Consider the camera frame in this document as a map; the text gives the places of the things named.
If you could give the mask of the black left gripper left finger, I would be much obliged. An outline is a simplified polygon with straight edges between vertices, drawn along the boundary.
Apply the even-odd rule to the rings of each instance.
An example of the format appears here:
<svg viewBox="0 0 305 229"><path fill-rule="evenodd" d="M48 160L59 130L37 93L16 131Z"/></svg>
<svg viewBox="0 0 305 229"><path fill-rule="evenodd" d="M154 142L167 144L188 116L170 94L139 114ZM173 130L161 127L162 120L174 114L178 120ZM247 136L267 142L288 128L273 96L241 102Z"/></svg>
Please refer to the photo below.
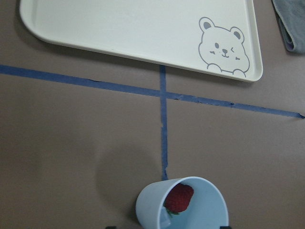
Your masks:
<svg viewBox="0 0 305 229"><path fill-rule="evenodd" d="M105 229L117 229L116 226L106 226Z"/></svg>

